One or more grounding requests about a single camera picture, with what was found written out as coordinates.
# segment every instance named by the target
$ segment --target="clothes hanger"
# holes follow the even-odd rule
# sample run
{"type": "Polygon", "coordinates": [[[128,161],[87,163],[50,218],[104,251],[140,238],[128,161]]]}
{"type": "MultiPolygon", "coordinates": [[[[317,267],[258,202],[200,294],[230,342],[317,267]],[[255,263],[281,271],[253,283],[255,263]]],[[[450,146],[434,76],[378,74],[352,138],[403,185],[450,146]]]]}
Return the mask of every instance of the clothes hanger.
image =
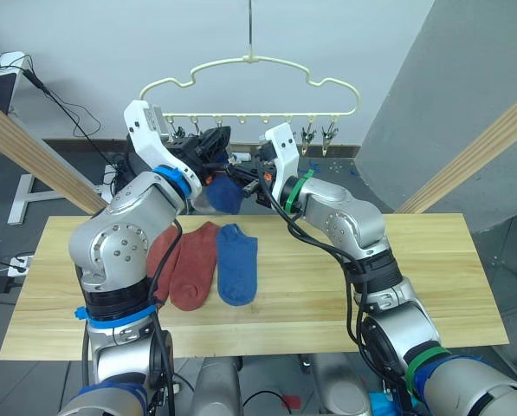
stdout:
{"type": "Polygon", "coordinates": [[[338,132],[338,129],[335,128],[335,123],[338,121],[339,117],[345,117],[351,114],[354,114],[360,107],[361,104],[361,97],[360,92],[348,82],[344,82],[342,80],[339,80],[337,78],[327,77],[324,78],[321,81],[313,81],[311,79],[311,71],[307,67],[300,65],[296,62],[286,61],[284,59],[279,58],[273,58],[271,56],[259,56],[254,55],[254,51],[252,48],[252,0],[249,0],[249,54],[242,56],[240,58],[229,58],[229,59],[222,59],[219,61],[212,61],[207,62],[202,65],[198,65],[197,67],[193,68],[190,72],[191,79],[187,82],[181,82],[177,78],[163,78],[161,80],[157,80],[155,82],[151,82],[147,86],[145,86],[139,93],[139,98],[141,100],[144,100],[145,95],[153,88],[167,84],[167,83],[173,83],[177,85],[180,88],[189,88],[192,87],[197,83],[197,79],[195,75],[198,72],[201,72],[207,68],[213,68],[218,67],[222,65],[230,65],[233,63],[256,63],[256,62],[272,62],[277,63],[280,65],[288,66],[291,68],[296,68],[302,71],[305,75],[305,82],[312,86],[320,88],[324,84],[331,82],[333,84],[339,85],[343,88],[346,88],[350,90],[355,98],[355,105],[354,107],[351,107],[347,111],[339,111],[339,112],[306,112],[306,113],[164,113],[163,116],[165,120],[171,125],[173,128],[174,135],[176,135],[176,128],[174,127],[174,120],[176,118],[189,118],[191,123],[195,126],[197,129],[197,132],[200,132],[200,128],[198,126],[198,119],[199,118],[213,118],[216,121],[216,124],[218,126],[221,126],[223,123],[224,117],[236,117],[241,124],[244,124],[247,120],[247,118],[250,117],[256,117],[262,120],[264,124],[269,123],[269,119],[271,117],[282,117],[285,119],[286,122],[290,123],[294,117],[307,117],[308,119],[308,127],[305,131],[304,128],[302,128],[301,131],[301,138],[302,138],[302,154],[304,155],[307,152],[309,144],[312,142],[314,136],[315,136],[315,130],[312,129],[313,123],[316,121],[319,117],[327,117],[330,121],[329,128],[327,129],[327,132],[325,132],[322,128],[322,153],[325,156],[327,153],[327,147],[330,145],[332,139],[335,137],[335,135],[338,132]]]}

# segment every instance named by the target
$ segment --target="red sock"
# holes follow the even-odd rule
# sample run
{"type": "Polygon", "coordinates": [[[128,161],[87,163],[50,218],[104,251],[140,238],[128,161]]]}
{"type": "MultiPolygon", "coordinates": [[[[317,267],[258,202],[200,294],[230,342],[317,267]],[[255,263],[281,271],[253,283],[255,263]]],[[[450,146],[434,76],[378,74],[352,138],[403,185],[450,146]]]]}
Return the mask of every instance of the red sock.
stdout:
{"type": "Polygon", "coordinates": [[[181,238],[178,262],[170,284],[171,303],[181,310],[200,308],[210,293],[216,268],[218,231],[217,225],[206,222],[181,238]]]}
{"type": "MultiPolygon", "coordinates": [[[[152,243],[151,249],[148,252],[148,257],[146,258],[146,272],[150,278],[154,276],[160,260],[162,260],[164,254],[170,248],[170,245],[173,243],[173,240],[175,240],[177,234],[178,229],[172,225],[160,234],[158,238],[154,240],[154,243],[152,243]]],[[[156,288],[154,295],[162,302],[166,301],[170,293],[171,277],[173,276],[175,265],[178,262],[180,248],[181,241],[178,242],[178,245],[176,245],[175,249],[171,252],[170,258],[165,263],[165,266],[160,273],[160,277],[158,278],[158,287],[156,288]]]]}

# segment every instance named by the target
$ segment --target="gray wall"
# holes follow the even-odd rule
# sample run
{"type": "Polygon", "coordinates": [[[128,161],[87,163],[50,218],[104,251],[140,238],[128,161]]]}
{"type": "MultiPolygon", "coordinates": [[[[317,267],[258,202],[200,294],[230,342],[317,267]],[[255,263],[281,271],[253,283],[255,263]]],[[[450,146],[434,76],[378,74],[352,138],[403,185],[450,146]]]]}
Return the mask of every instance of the gray wall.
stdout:
{"type": "MultiPolygon", "coordinates": [[[[398,208],[517,101],[517,0],[437,0],[357,157],[398,208]]],[[[478,231],[517,214],[517,143],[430,211],[478,231]]]]}
{"type": "MultiPolygon", "coordinates": [[[[315,80],[354,83],[364,106],[340,122],[333,144],[361,144],[432,4],[255,0],[255,53],[306,65],[315,80]]],[[[147,83],[186,81],[198,64],[247,54],[247,42],[247,0],[0,1],[0,52],[32,54],[52,89],[102,119],[100,138],[125,138],[123,110],[147,83]]],[[[162,87],[147,96],[174,113],[346,111],[354,103],[346,90],[311,88],[298,70],[267,63],[209,69],[194,88],[162,87]]],[[[29,85],[14,105],[30,133],[72,136],[69,120],[29,85]]],[[[231,122],[237,142],[256,142],[266,128],[259,120],[233,121],[224,124],[231,122]]],[[[294,129],[305,123],[296,120],[294,129]]]]}

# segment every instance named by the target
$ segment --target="green ring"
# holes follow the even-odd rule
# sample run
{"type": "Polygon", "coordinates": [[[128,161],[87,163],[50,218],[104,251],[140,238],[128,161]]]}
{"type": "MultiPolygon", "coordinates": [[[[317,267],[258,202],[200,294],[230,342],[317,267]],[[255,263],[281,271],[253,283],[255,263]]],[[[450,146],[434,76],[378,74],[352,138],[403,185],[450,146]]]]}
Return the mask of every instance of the green ring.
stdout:
{"type": "Polygon", "coordinates": [[[427,360],[429,360],[432,357],[435,357],[436,355],[443,354],[443,353],[449,353],[450,351],[443,347],[433,347],[430,349],[426,349],[423,351],[420,355],[418,355],[408,368],[406,369],[406,375],[404,376],[404,379],[406,380],[406,390],[408,390],[408,393],[416,397],[416,399],[420,400],[415,394],[414,394],[414,376],[416,375],[416,370],[422,366],[427,360]]]}
{"type": "Polygon", "coordinates": [[[309,180],[310,178],[312,178],[312,176],[313,176],[313,170],[309,169],[307,174],[304,175],[302,178],[300,178],[299,181],[296,183],[293,190],[289,194],[289,198],[287,198],[287,202],[285,203],[285,211],[287,213],[289,213],[289,214],[291,213],[291,208],[293,207],[294,200],[296,199],[296,197],[299,196],[299,193],[301,192],[301,189],[302,189],[302,186],[304,185],[304,183],[307,180],[309,180]]]}

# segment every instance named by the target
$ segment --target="floor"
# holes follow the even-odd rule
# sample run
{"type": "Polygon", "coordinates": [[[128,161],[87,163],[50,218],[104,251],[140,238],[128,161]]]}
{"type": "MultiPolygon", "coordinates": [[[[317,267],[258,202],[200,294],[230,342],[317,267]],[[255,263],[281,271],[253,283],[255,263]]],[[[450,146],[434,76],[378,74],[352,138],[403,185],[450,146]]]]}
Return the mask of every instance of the floor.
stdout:
{"type": "MultiPolygon", "coordinates": [[[[101,182],[104,164],[95,153],[64,153],[78,170],[94,183],[101,182]]],[[[136,161],[135,168],[142,166],[136,161]]],[[[350,159],[302,159],[300,169],[316,171],[316,176],[347,186],[355,197],[373,202],[381,211],[390,209],[369,190],[359,177],[350,159]]],[[[14,197],[19,175],[24,171],[0,154],[0,257],[10,258],[18,252],[36,248],[42,228],[48,215],[80,215],[82,212],[65,199],[57,199],[31,204],[25,221],[21,225],[6,224],[10,204],[14,197]]],[[[46,189],[36,183],[36,190],[46,189]]],[[[242,213],[268,213],[265,208],[250,200],[243,203],[242,213]]],[[[503,315],[509,346],[499,348],[505,358],[517,366],[517,217],[499,224],[494,228],[475,234],[475,245],[480,253],[483,266],[491,283],[495,299],[503,315]]],[[[13,302],[19,289],[9,295],[0,295],[0,300],[13,302]]],[[[0,345],[12,313],[11,306],[0,305],[0,345]]],[[[513,373],[491,348],[461,348],[465,354],[480,356],[508,374],[513,373]]],[[[349,354],[352,368],[360,374],[370,391],[378,391],[379,384],[357,354],[349,354]]],[[[196,382],[202,360],[176,360],[175,368],[193,385],[196,382]]],[[[66,388],[64,401],[77,394],[81,385],[81,372],[78,362],[71,364],[65,379],[68,364],[63,361],[0,361],[0,415],[8,414],[55,414],[60,405],[64,381],[66,388]]],[[[245,357],[240,372],[242,398],[252,393],[271,389],[282,394],[298,395],[301,409],[296,413],[316,413],[318,399],[314,393],[311,375],[301,372],[301,366],[294,355],[245,357]]],[[[186,414],[191,403],[191,390],[181,383],[177,398],[178,414],[186,414]]],[[[274,396],[256,397],[245,407],[247,416],[259,414],[285,414],[279,400],[274,396]]]]}

